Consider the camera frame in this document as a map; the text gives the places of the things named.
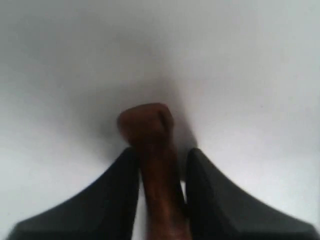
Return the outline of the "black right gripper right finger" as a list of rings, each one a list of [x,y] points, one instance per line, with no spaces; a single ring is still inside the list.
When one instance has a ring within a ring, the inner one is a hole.
[[[316,229],[254,198],[198,148],[188,152],[185,190],[195,240],[314,240]]]

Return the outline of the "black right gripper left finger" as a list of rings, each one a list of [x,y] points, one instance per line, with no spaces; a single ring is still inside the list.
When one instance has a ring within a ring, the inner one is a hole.
[[[96,181],[65,202],[15,225],[10,240],[130,240],[139,166],[125,149]]]

